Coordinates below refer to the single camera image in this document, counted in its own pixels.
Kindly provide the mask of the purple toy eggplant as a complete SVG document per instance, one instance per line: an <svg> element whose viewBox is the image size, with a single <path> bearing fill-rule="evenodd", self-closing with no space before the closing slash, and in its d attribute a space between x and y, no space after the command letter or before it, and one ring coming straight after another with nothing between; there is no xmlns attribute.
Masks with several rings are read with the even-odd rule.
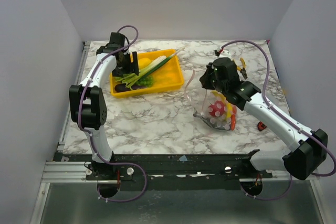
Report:
<svg viewBox="0 0 336 224"><path fill-rule="evenodd" d="M139 86L139 85L132 85L131 87L127 87L125 83L123 84L117 84L114 87L115 92L127 92L127 91L132 91L132 90L138 90L138 89L144 89L146 88L145 86Z"/></svg>

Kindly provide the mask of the clear zip top bag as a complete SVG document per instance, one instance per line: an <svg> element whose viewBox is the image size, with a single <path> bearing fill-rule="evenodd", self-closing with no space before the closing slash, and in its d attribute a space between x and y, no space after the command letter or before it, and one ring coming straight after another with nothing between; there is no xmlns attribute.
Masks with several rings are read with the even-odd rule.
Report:
<svg viewBox="0 0 336 224"><path fill-rule="evenodd" d="M214 130L233 131L237 121L237 107L220 92L202 88L199 78L203 73L200 69L193 70L184 88L185 99L193 107L193 117Z"/></svg>

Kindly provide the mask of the green toy grapes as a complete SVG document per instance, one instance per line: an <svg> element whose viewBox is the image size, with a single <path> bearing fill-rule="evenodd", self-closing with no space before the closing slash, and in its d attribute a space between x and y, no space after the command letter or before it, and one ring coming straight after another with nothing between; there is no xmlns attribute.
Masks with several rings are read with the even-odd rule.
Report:
<svg viewBox="0 0 336 224"><path fill-rule="evenodd" d="M137 86L147 87L150 88L154 85L154 78L152 75L147 77L141 78L136 82Z"/></svg>

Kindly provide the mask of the red toy apple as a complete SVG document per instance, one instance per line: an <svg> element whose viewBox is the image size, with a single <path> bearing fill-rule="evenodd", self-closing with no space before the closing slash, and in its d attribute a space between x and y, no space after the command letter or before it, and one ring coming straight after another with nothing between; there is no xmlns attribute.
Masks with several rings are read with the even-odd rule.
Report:
<svg viewBox="0 0 336 224"><path fill-rule="evenodd" d="M215 101L215 103L208 106L208 113L210 116L218 118L225 114L225 104L221 101Z"/></svg>

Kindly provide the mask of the yellow toy bananas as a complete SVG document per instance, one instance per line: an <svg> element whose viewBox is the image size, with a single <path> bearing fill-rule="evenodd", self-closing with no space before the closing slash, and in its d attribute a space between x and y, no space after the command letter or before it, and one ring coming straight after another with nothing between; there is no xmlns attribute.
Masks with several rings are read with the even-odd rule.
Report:
<svg viewBox="0 0 336 224"><path fill-rule="evenodd" d="M236 109L227 101L227 99L221 93L217 91L212 91L212 95L215 97L216 101L221 101L225 104L225 114L221 116L223 120L228 121L232 114L236 114Z"/></svg>

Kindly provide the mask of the grey toy fish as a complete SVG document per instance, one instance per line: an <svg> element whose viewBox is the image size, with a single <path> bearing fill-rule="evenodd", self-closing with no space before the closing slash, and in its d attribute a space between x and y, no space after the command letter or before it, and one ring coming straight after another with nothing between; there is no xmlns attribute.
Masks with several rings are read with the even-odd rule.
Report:
<svg viewBox="0 0 336 224"><path fill-rule="evenodd" d="M193 117L200 119L202 122L204 122L207 126L209 126L212 129L219 131L231 130L231 124L225 120L223 121L221 118L218 119L214 117L208 117L196 112L193 113Z"/></svg>

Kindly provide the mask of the red toy chili pepper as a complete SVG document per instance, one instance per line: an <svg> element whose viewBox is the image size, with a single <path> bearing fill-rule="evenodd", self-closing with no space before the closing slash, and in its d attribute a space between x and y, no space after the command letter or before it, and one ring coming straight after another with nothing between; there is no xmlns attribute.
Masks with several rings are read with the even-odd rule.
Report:
<svg viewBox="0 0 336 224"><path fill-rule="evenodd" d="M231 122L230 122L230 130L233 131L236 127L236 115L232 114L231 117Z"/></svg>

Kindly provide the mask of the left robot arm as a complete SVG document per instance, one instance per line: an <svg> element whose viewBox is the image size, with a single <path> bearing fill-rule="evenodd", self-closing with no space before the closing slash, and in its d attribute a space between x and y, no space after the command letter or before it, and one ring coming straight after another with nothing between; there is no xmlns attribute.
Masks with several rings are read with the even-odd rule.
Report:
<svg viewBox="0 0 336 224"><path fill-rule="evenodd" d="M112 73L118 77L139 74L138 55L129 52L131 42L120 31L112 32L109 42L97 50L97 59L85 79L69 88L71 119L85 133L92 151L88 169L104 179L112 179L117 168L104 130L108 109L101 86Z"/></svg>

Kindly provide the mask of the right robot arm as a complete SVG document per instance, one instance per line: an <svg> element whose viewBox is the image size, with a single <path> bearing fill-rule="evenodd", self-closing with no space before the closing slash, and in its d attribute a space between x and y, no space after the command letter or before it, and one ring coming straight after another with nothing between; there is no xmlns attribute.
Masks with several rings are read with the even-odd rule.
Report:
<svg viewBox="0 0 336 224"><path fill-rule="evenodd" d="M283 152L254 151L241 165L246 177L255 177L261 170L284 170L305 180L326 160L327 133L299 123L271 103L253 83L240 80L237 66L229 58L210 62L200 83L203 89L220 92L229 103L261 121L287 146Z"/></svg>

